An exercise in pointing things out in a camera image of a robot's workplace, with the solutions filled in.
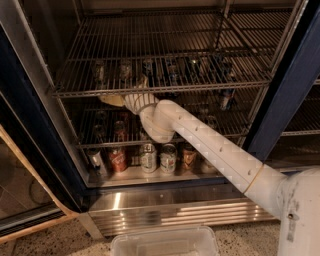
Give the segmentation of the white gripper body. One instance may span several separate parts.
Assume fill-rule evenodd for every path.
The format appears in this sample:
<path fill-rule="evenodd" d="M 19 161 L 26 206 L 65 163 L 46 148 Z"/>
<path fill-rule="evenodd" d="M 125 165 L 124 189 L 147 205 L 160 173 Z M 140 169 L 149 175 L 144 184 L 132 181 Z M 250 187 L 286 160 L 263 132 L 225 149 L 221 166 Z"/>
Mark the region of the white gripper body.
<path fill-rule="evenodd" d="M 159 100 L 150 93 L 129 94 L 124 97 L 125 107 L 134 115 L 138 115 L 144 108 L 155 106 Z"/>

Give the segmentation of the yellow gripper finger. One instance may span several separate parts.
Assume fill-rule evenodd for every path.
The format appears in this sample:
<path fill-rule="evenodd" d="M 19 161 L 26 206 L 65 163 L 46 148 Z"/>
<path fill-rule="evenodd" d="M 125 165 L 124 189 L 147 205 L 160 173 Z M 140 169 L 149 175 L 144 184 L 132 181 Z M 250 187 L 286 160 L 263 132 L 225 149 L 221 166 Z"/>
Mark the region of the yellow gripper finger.
<path fill-rule="evenodd" d="M 136 88 L 148 88 L 148 77 L 142 74 L 136 82 Z"/>
<path fill-rule="evenodd" d="M 121 95 L 102 95 L 99 96 L 99 100 L 105 104 L 109 104 L 116 107 L 124 106 L 124 99 Z"/>

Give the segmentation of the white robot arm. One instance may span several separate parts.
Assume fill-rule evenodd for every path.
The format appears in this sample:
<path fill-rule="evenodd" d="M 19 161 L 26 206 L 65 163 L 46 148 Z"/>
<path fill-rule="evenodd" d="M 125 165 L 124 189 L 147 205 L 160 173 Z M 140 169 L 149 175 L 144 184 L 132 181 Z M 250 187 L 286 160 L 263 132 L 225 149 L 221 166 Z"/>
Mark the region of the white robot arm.
<path fill-rule="evenodd" d="M 281 221 L 278 256 L 320 255 L 320 169 L 287 176 L 262 163 L 170 100 L 147 91 L 142 77 L 131 93 L 102 95 L 99 100 L 124 106 L 140 117 L 158 143 L 181 135 L 240 192 Z"/>

